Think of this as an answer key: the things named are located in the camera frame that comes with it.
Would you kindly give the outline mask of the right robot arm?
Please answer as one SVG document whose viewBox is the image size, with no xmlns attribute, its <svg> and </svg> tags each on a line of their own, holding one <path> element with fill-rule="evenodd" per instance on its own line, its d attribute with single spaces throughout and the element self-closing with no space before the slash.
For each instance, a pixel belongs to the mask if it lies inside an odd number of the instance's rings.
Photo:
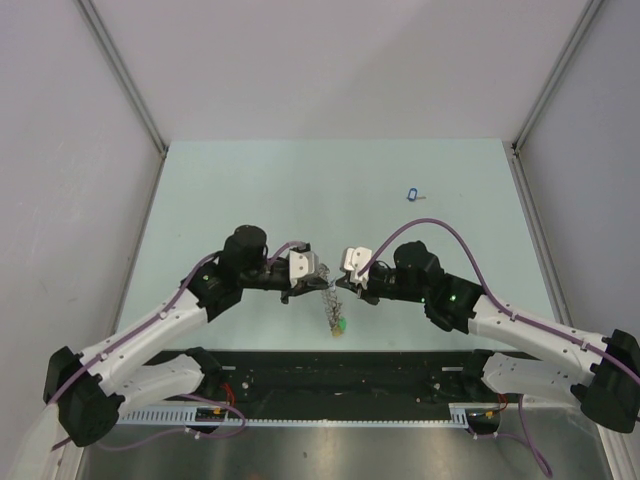
<svg viewBox="0 0 640 480">
<path fill-rule="evenodd" d="M 477 283 L 446 272 L 421 241 L 398 247 L 394 264 L 370 249 L 349 247 L 338 287 L 376 305 L 420 303 L 438 328 L 498 341 L 526 354 L 518 360 L 480 351 L 463 370 L 461 388 L 473 401 L 494 392 L 531 395 L 578 408 L 596 424 L 628 434 L 639 420 L 639 343 L 620 329 L 609 335 L 574 329 L 493 298 Z"/>
</svg>

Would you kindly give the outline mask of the metal disc keyring holder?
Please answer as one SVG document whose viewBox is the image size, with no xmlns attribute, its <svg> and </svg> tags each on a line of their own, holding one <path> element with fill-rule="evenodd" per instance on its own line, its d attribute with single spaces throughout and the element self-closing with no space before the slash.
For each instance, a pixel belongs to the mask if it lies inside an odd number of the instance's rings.
<svg viewBox="0 0 640 480">
<path fill-rule="evenodd" d="M 319 265 L 318 273 L 321 278 L 327 280 L 329 284 L 331 282 L 335 282 L 330 278 L 330 269 L 323 263 Z M 331 291 L 329 288 L 327 290 L 321 291 L 321 296 L 324 304 L 325 314 L 329 323 L 330 331 L 332 329 L 336 329 L 338 322 L 341 318 L 344 318 L 342 315 L 342 303 L 340 302 L 336 290 Z"/>
</svg>

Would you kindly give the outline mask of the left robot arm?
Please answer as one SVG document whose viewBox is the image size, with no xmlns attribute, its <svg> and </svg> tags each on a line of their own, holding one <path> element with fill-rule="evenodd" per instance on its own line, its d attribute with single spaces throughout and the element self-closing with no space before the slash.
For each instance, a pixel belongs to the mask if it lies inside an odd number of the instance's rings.
<svg viewBox="0 0 640 480">
<path fill-rule="evenodd" d="M 287 303 L 328 289 L 322 267 L 304 242 L 289 242 L 269 256 L 266 233 L 242 225 L 150 314 L 79 352 L 62 347 L 53 353 L 43 400 L 56 407 L 67 441 L 85 447 L 101 440 L 129 411 L 149 403 L 192 393 L 210 399 L 220 390 L 221 376 L 204 350 L 154 367 L 148 361 L 173 340 L 238 304 L 245 290 L 275 291 Z"/>
</svg>

